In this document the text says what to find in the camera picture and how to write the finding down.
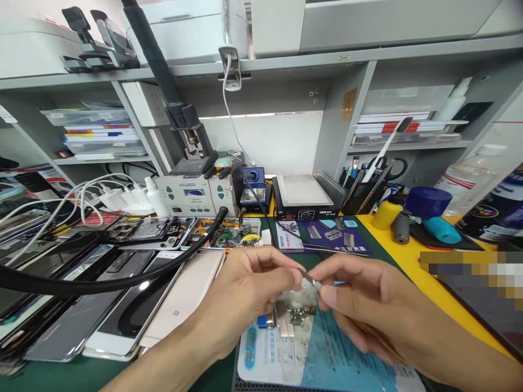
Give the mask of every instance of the flexible hose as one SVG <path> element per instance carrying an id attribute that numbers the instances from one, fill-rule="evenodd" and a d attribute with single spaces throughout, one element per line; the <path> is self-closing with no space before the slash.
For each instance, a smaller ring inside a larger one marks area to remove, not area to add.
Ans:
<path id="1" fill-rule="evenodd" d="M 0 287 L 8 290 L 22 291 L 31 294 L 53 295 L 53 296 L 82 296 L 101 294 L 105 292 L 125 290 L 137 286 L 146 280 L 154 280 L 163 276 L 183 262 L 193 257 L 196 252 L 208 241 L 221 226 L 229 210 L 226 207 L 220 207 L 216 219 L 209 226 L 207 232 L 196 241 L 191 247 L 183 252 L 179 257 L 163 267 L 144 274 L 138 274 L 133 277 L 115 279 L 108 281 L 64 281 L 59 279 L 48 279 L 25 274 L 20 271 L 0 266 Z"/>

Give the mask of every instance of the water bottle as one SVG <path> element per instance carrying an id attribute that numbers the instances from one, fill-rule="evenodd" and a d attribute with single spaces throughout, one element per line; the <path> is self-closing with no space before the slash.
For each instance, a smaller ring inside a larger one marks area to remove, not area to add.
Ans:
<path id="1" fill-rule="evenodd" d="M 497 174 L 493 170 L 496 157 L 503 155 L 506 149 L 506 146 L 486 144 L 474 156 L 447 168 L 435 185 L 435 188 L 452 195 L 451 203 L 443 215 L 454 216 L 468 211 L 472 199 Z"/>

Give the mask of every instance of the scissors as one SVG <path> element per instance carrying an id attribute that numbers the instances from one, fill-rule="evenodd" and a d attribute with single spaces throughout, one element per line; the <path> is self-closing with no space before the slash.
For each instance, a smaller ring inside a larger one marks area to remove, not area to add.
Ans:
<path id="1" fill-rule="evenodd" d="M 370 160 L 370 162 L 368 163 L 368 167 L 370 167 L 372 165 L 372 163 L 375 161 L 375 159 L 376 159 L 376 157 L 374 157 Z M 400 178 L 402 175 L 405 174 L 405 172 L 409 168 L 409 164 L 407 163 L 407 160 L 405 158 L 401 158 L 401 157 L 392 158 L 391 164 L 393 164 L 395 161 L 401 162 L 403 164 L 403 169 L 398 174 L 392 174 L 391 172 L 389 172 L 385 176 L 385 181 L 387 181 L 387 182 Z M 376 164 L 376 171 L 374 172 L 374 174 L 379 176 L 381 173 L 383 173 L 383 170 L 386 167 L 387 167 L 387 157 L 384 156 L 384 157 L 379 158 L 378 162 Z"/>

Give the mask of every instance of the blue container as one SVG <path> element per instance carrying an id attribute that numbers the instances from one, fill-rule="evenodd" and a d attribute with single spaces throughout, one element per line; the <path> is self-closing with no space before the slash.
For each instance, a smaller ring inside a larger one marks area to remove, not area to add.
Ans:
<path id="1" fill-rule="evenodd" d="M 414 187 L 410 190 L 404 207 L 413 216 L 428 219 L 441 216 L 451 200 L 452 195 L 447 191 L 432 187 Z"/>

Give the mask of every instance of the white smartphone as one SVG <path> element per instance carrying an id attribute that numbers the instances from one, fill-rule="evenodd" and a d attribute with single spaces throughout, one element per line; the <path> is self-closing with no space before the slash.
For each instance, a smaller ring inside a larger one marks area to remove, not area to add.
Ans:
<path id="1" fill-rule="evenodd" d="M 145 272 L 172 262 L 181 252 L 159 252 Z M 160 307 L 165 295 L 176 281 L 183 265 L 174 277 L 161 277 L 135 286 L 122 297 L 86 342 L 86 348 L 124 356 L 136 346 L 147 325 Z"/>
<path id="2" fill-rule="evenodd" d="M 141 349 L 142 348 L 140 346 L 136 346 L 126 355 L 119 356 L 119 355 L 116 355 L 113 353 L 104 352 L 103 350 L 97 351 L 97 350 L 91 350 L 89 348 L 84 348 L 82 350 L 82 355 L 84 357 L 88 357 L 88 358 L 108 359 L 108 360 L 115 360 L 118 362 L 129 362 L 138 356 L 138 353 L 140 352 Z"/>
<path id="3" fill-rule="evenodd" d="M 140 346 L 153 347 L 187 320 L 207 294 L 225 256 L 220 250 L 203 250 L 186 263 L 140 339 Z"/>

